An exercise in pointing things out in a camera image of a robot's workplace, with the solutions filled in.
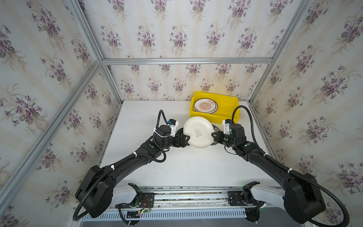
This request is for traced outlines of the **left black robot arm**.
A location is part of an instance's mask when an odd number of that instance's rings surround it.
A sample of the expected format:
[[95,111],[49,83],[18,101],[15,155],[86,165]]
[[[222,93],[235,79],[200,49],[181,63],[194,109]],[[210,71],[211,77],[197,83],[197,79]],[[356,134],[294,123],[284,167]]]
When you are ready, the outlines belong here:
[[171,147],[187,146],[190,136],[182,130],[175,131],[177,121],[165,120],[165,124],[160,125],[160,119],[165,119],[163,110],[158,113],[153,134],[136,151],[108,166],[95,165],[88,170],[75,193],[79,204],[74,211],[73,221],[87,214],[93,218],[100,216],[111,205],[113,190],[122,179],[151,162],[165,162],[166,152]]

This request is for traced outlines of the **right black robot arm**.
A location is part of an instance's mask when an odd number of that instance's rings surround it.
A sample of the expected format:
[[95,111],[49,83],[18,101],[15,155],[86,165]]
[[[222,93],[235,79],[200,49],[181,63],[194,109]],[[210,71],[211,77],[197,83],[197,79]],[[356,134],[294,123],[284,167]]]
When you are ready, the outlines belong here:
[[254,164],[272,177],[285,192],[279,197],[279,200],[282,201],[282,209],[295,222],[299,224],[310,222],[318,227],[323,227],[324,224],[315,221],[314,217],[326,210],[322,196],[325,193],[341,209],[343,219],[336,226],[349,225],[350,216],[344,203],[328,189],[318,184],[313,175],[301,174],[272,158],[259,147],[254,133],[252,141],[248,141],[244,128],[234,118],[225,120],[223,125],[223,131],[212,133],[214,141],[225,147],[231,147],[237,156]]

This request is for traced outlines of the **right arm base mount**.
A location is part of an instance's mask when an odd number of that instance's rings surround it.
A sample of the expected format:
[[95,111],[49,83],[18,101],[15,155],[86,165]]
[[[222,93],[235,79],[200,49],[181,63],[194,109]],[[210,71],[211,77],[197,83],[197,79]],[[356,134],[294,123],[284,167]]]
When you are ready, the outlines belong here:
[[265,204],[263,201],[256,200],[252,195],[252,188],[260,182],[253,181],[243,186],[239,191],[228,191],[228,203],[230,206],[242,206],[245,208],[245,219],[250,223],[257,223],[261,217],[260,208]]

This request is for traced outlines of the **black round plate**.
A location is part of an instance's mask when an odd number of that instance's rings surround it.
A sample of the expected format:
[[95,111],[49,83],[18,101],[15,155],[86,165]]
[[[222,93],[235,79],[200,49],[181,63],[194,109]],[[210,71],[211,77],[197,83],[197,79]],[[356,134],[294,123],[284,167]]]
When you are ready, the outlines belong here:
[[180,128],[180,129],[176,132],[176,136],[178,136],[178,137],[182,137],[182,136],[184,136],[183,128]]

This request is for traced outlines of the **white plate orange sunburst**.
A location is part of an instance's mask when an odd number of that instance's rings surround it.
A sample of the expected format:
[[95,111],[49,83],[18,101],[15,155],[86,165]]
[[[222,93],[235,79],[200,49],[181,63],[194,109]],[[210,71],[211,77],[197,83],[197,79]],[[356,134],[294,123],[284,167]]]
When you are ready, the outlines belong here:
[[218,104],[212,99],[202,98],[195,101],[193,108],[199,113],[214,114],[218,110]]

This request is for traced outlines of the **cream plate bear drawing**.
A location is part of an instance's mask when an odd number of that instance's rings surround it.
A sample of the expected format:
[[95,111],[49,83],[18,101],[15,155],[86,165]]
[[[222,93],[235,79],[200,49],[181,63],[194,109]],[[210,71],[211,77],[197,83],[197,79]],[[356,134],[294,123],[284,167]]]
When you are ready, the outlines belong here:
[[212,124],[205,118],[195,116],[186,121],[183,127],[183,134],[189,136],[188,144],[195,148],[209,147],[214,139]]

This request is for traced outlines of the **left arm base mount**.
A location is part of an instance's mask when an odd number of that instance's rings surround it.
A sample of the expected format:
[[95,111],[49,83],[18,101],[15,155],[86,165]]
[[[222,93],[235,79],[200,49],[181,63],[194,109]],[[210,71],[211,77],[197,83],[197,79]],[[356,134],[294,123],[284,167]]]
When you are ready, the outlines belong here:
[[134,227],[139,223],[138,218],[148,213],[154,207],[155,193],[137,193],[130,203],[115,205],[119,216],[128,227]]

